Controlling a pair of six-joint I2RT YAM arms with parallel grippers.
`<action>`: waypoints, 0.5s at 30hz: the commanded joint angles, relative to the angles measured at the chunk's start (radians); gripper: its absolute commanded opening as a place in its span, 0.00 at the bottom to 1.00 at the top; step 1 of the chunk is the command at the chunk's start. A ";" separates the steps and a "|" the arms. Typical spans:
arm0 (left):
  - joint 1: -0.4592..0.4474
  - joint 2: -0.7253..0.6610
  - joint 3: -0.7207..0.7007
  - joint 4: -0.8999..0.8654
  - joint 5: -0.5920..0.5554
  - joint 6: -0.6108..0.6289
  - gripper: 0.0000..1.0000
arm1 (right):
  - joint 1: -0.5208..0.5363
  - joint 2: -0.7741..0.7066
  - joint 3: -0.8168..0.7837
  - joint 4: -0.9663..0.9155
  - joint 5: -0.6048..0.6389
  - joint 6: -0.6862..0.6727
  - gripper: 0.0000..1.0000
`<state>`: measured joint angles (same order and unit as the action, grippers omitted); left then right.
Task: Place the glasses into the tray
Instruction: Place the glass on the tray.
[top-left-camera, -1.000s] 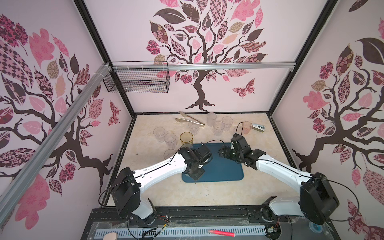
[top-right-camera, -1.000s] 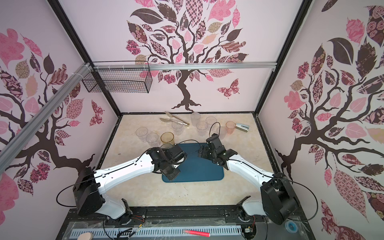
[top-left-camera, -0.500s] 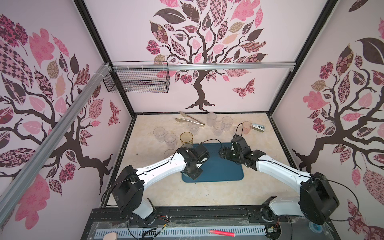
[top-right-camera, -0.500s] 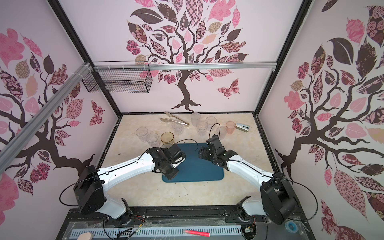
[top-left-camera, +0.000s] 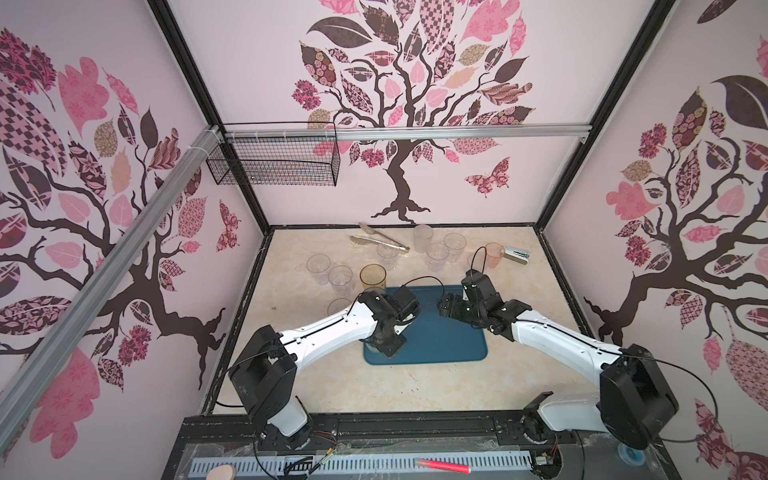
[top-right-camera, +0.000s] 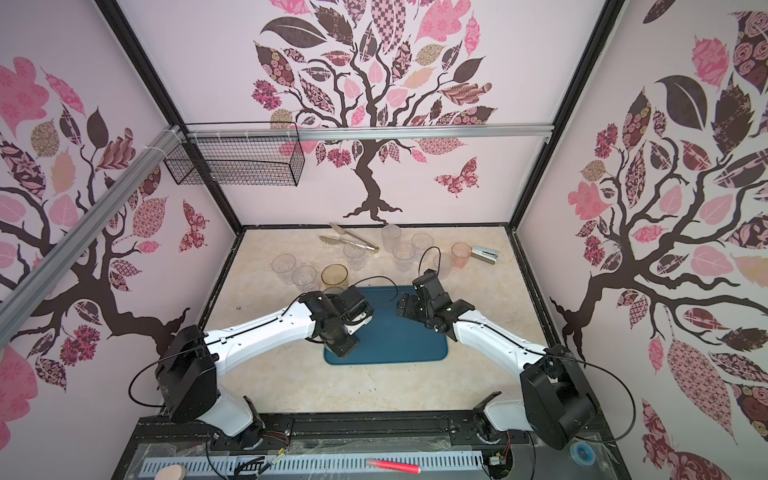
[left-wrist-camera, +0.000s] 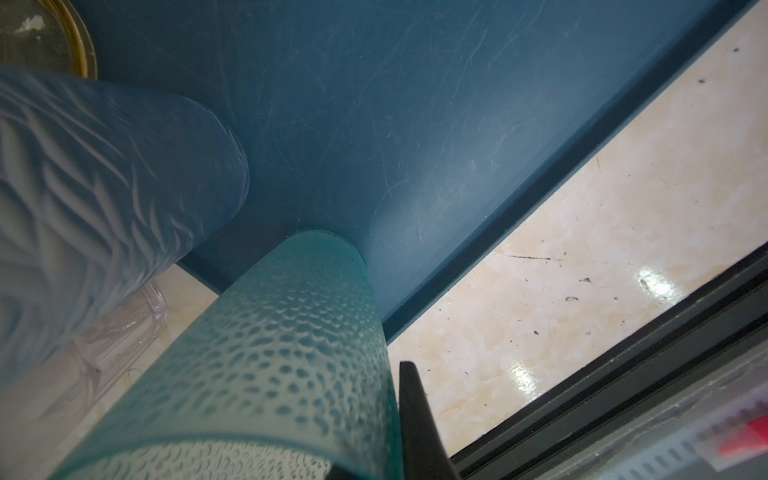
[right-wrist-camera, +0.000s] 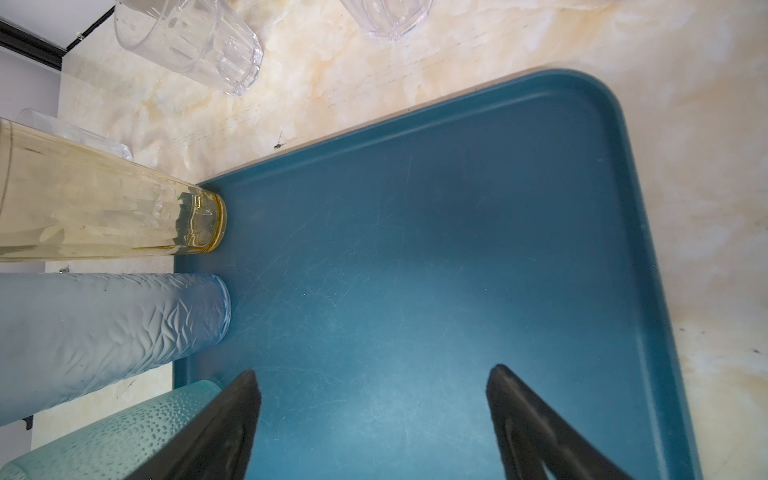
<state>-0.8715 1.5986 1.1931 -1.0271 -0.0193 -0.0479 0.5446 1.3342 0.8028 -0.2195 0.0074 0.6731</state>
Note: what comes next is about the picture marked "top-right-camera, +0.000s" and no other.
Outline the amber yellow tall glass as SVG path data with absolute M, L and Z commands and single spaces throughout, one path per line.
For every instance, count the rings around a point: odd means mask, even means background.
M 346 290 L 349 287 L 349 271 L 345 265 L 331 264 L 321 272 L 324 289 Z

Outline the grey blue plastic cup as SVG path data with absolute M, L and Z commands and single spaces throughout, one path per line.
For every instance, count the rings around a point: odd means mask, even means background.
M 340 294 L 342 294 L 344 291 L 345 291 L 345 289 L 344 289 L 344 288 L 342 288 L 342 287 L 338 287 L 338 286 L 332 286 L 332 287 L 328 287 L 328 288 L 324 289 L 324 290 L 323 290 L 323 293 L 324 293 L 326 296 L 331 296 L 331 295 L 340 295 Z

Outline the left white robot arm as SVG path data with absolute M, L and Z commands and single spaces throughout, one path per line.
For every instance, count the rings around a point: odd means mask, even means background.
M 265 430 L 253 402 L 237 397 L 219 380 L 242 363 L 284 344 L 318 340 L 343 358 L 359 344 L 356 332 L 374 308 L 356 287 L 339 294 L 302 293 L 272 314 L 225 329 L 180 331 L 159 359 L 155 378 L 170 421 L 203 422 L 230 438 Z

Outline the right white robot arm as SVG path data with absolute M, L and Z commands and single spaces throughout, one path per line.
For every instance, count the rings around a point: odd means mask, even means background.
M 469 302 L 452 300 L 436 271 L 413 281 L 413 291 L 398 300 L 397 315 L 475 349 L 518 379 L 512 392 L 492 393 L 476 405 L 480 427 L 490 435 L 529 432 L 562 450 L 597 416 L 599 402 L 567 348 L 533 343 Z

